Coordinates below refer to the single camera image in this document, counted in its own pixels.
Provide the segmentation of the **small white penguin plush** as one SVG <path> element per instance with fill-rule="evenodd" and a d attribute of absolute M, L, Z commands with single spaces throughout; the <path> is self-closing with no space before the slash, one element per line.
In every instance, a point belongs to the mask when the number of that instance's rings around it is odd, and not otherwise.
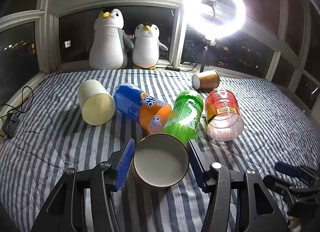
<path fill-rule="evenodd" d="M 168 51 L 168 47 L 159 41 L 159 27 L 152 24 L 139 24 L 135 29 L 135 43 L 132 59 L 135 66 L 149 69 L 159 60 L 159 50 Z"/>

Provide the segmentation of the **black power adapter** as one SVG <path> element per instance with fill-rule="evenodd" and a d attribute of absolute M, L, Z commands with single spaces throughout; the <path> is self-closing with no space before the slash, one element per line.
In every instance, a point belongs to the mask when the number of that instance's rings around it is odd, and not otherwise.
<path fill-rule="evenodd" d="M 2 131 L 8 139 L 12 139 L 18 127 L 20 120 L 15 113 L 9 113 L 2 126 Z"/>

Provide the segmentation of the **black tripod stand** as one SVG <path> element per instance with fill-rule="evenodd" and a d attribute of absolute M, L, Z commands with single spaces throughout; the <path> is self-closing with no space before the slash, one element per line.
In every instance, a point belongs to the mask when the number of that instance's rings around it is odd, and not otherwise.
<path fill-rule="evenodd" d="M 202 52 L 202 59 L 201 59 L 201 66 L 200 66 L 200 73 L 204 71 L 204 67 L 208 61 L 208 50 L 212 49 L 216 45 L 214 40 L 208 40 L 204 38 L 202 40 L 203 52 Z"/>

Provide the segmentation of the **phone holder clamp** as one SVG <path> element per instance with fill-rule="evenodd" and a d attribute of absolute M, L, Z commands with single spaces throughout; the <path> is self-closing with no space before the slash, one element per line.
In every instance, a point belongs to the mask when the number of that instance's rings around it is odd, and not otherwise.
<path fill-rule="evenodd" d="M 212 8 L 216 7 L 216 1 L 215 0 L 202 0 L 202 4 L 210 6 Z"/>

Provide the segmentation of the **orange fanta bottle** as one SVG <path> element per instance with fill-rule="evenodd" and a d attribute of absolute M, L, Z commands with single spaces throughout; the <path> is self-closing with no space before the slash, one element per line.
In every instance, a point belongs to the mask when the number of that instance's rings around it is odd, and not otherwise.
<path fill-rule="evenodd" d="M 117 110 L 139 123 L 150 134 L 163 131 L 172 110 L 171 105 L 130 83 L 116 86 L 113 98 Z"/>

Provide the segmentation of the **white window frame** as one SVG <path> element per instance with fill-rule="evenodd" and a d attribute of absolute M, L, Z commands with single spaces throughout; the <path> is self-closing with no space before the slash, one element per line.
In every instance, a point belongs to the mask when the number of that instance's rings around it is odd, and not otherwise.
<path fill-rule="evenodd" d="M 271 80 L 315 107 L 319 98 L 319 4 L 314 0 L 243 0 L 246 21 L 216 39 L 204 69 Z M 1 102 L 38 73 L 89 69 L 93 24 L 118 8 L 124 31 L 156 24 L 168 51 L 157 67 L 200 68 L 203 35 L 183 14 L 183 0 L 1 0 Z"/>

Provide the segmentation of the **red label clear bottle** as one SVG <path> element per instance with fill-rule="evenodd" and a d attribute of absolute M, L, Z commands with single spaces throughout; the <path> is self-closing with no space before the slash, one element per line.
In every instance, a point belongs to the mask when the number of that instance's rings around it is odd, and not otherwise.
<path fill-rule="evenodd" d="M 244 128 L 238 102 L 225 88 L 211 91 L 204 103 L 207 135 L 213 140 L 227 142 L 236 139 Z"/>

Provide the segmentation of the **white paper cup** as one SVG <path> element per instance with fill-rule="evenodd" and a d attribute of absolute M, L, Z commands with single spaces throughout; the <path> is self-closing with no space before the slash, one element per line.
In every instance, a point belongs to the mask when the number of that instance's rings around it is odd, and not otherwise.
<path fill-rule="evenodd" d="M 78 89 L 78 101 L 84 121 L 99 126 L 112 119 L 116 111 L 113 96 L 97 80 L 86 80 Z"/>

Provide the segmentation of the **large white penguin plush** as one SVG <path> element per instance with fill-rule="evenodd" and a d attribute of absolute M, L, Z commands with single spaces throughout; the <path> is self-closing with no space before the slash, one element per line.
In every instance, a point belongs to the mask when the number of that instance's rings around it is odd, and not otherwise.
<path fill-rule="evenodd" d="M 94 40 L 89 53 L 91 69 L 126 68 L 127 52 L 134 48 L 134 44 L 123 26 L 124 19 L 119 9 L 100 12 L 94 23 Z"/>

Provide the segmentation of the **green sprite bottle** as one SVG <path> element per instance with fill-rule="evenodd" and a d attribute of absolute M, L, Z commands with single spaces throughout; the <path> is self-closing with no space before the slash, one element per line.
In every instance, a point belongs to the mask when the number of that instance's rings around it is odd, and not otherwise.
<path fill-rule="evenodd" d="M 163 132 L 178 138 L 185 146 L 191 139 L 197 140 L 204 103 L 194 90 L 180 92 L 163 128 Z"/>

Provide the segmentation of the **brown paper cup gold rim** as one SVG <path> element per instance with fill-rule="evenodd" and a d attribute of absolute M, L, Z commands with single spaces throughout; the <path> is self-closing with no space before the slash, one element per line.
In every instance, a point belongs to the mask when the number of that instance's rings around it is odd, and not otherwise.
<path fill-rule="evenodd" d="M 144 137 L 137 145 L 131 175 L 142 188 L 163 190 L 184 179 L 188 169 L 185 145 L 170 134 L 156 133 Z"/>

